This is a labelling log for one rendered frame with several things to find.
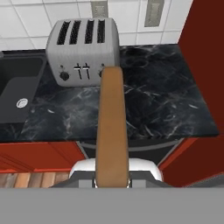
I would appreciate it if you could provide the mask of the red cupboard door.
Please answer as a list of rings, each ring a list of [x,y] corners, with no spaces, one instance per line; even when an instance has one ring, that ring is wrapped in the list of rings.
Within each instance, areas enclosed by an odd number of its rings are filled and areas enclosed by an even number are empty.
[[[0,173],[66,172],[84,158],[76,142],[0,143]]]

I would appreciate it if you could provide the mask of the grey wall outlet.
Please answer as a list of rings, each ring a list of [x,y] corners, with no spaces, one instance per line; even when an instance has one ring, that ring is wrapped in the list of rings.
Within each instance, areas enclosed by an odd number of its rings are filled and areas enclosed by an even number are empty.
[[[90,3],[94,18],[107,18],[109,16],[107,0],[91,0]]]
[[[148,0],[144,26],[156,27],[160,24],[165,0]]]

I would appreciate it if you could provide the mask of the tall red cabinet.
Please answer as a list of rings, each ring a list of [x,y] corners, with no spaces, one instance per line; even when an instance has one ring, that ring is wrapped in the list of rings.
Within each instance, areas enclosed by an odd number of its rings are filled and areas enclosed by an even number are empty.
[[[224,0],[193,0],[178,45],[220,132],[186,139],[159,166],[180,187],[224,174]]]

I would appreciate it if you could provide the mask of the black toaster lever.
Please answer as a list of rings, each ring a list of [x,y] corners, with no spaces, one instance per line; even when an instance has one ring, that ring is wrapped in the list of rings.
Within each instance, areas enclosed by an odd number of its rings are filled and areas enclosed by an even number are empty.
[[[73,69],[78,72],[78,74],[80,76],[80,79],[82,80],[82,77],[81,77],[81,66],[79,65],[79,63],[77,63],[77,65]]]
[[[88,65],[88,63],[85,63],[85,65],[82,68],[83,68],[83,70],[85,70],[87,72],[87,78],[90,80],[90,76],[89,76],[90,66]]]

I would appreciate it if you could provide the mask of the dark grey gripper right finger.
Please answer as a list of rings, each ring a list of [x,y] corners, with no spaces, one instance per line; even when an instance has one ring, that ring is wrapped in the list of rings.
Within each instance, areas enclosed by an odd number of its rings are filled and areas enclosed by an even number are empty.
[[[169,188],[170,185],[163,181],[156,180],[150,171],[131,171],[129,173],[130,188]]]

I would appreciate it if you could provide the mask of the silver four-slot toaster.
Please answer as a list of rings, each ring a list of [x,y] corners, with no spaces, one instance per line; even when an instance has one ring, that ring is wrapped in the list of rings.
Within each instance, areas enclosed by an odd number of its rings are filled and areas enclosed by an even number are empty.
[[[99,86],[104,67],[120,66],[116,22],[110,17],[59,20],[48,37],[45,53],[59,86]],[[77,63],[82,80],[74,70]],[[90,66],[90,80],[82,68],[85,63]]]

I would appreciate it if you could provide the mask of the black sink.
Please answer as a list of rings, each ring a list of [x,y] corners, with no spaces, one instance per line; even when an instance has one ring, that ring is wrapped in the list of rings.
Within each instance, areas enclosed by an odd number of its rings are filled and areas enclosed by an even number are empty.
[[[43,52],[0,56],[0,123],[23,123],[46,66]]]

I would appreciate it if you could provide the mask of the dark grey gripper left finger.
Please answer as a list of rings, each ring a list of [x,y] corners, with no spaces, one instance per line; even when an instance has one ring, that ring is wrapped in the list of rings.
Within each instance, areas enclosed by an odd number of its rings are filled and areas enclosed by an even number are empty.
[[[72,176],[58,184],[57,188],[95,188],[95,173],[93,171],[75,171]]]

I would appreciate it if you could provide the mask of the white rounded object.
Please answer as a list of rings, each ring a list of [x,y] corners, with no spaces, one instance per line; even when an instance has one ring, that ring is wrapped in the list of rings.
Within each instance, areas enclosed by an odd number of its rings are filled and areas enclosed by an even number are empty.
[[[158,167],[149,160],[140,159],[140,158],[130,158],[129,159],[129,169],[133,171],[148,171],[152,174],[155,180],[162,181],[162,173],[158,169]],[[84,172],[94,172],[95,171],[95,159],[89,158],[85,160],[81,160],[76,162],[70,173],[69,176],[72,176],[74,172],[77,171],[84,171]]]

